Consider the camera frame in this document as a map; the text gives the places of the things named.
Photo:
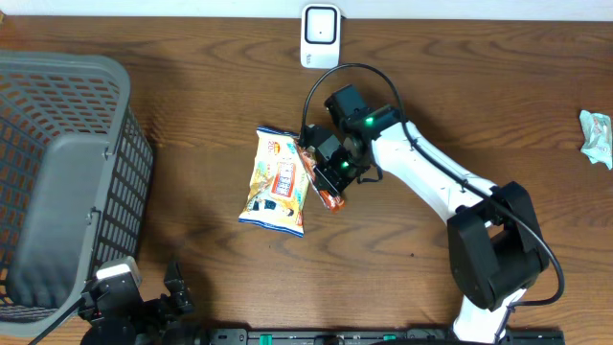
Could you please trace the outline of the orange chocolate bar wrapper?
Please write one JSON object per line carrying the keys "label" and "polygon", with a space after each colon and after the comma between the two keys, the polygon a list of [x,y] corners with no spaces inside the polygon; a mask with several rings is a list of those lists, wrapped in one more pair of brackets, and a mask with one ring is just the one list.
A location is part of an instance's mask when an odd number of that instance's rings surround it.
{"label": "orange chocolate bar wrapper", "polygon": [[333,196],[330,192],[316,186],[316,160],[314,153],[308,149],[303,149],[300,146],[297,147],[297,151],[299,152],[300,159],[306,170],[306,174],[312,189],[319,196],[326,208],[332,213],[336,213],[343,209],[345,207],[345,200],[342,196]]}

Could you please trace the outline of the yellow snack bag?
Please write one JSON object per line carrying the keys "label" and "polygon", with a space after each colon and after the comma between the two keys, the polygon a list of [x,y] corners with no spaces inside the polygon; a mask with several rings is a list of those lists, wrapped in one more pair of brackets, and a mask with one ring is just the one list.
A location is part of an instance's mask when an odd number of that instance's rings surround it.
{"label": "yellow snack bag", "polygon": [[301,238],[310,181],[297,149],[297,135],[267,126],[258,127],[257,135],[249,194],[238,220]]}

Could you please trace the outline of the light green wipes packet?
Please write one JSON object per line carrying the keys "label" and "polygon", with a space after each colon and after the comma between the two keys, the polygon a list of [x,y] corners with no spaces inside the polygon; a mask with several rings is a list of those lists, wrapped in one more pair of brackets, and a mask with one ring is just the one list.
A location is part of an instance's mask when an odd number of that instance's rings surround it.
{"label": "light green wipes packet", "polygon": [[579,122],[584,136],[580,151],[592,164],[603,163],[612,169],[612,123],[609,116],[582,110]]}

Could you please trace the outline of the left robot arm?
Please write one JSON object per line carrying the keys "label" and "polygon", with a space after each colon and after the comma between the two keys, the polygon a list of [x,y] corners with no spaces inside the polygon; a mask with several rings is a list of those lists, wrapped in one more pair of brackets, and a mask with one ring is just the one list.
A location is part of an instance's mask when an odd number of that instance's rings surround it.
{"label": "left robot arm", "polygon": [[126,256],[102,264],[81,293],[78,315],[90,324],[81,342],[105,344],[205,345],[202,326],[184,322],[194,311],[193,299],[176,260],[164,276],[166,294],[144,300],[142,275],[135,259]]}

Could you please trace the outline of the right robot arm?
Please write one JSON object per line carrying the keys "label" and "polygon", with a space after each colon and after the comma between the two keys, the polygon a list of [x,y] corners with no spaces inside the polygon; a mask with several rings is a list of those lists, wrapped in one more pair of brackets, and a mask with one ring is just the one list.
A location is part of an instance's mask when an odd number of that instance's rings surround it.
{"label": "right robot arm", "polygon": [[325,101],[335,133],[311,125],[301,145],[315,150],[316,186],[340,196],[375,167],[419,196],[446,225],[452,277],[463,294],[452,332],[461,341],[495,344],[511,312],[554,263],[528,191],[465,169],[432,145],[400,107],[372,108],[352,85]]}

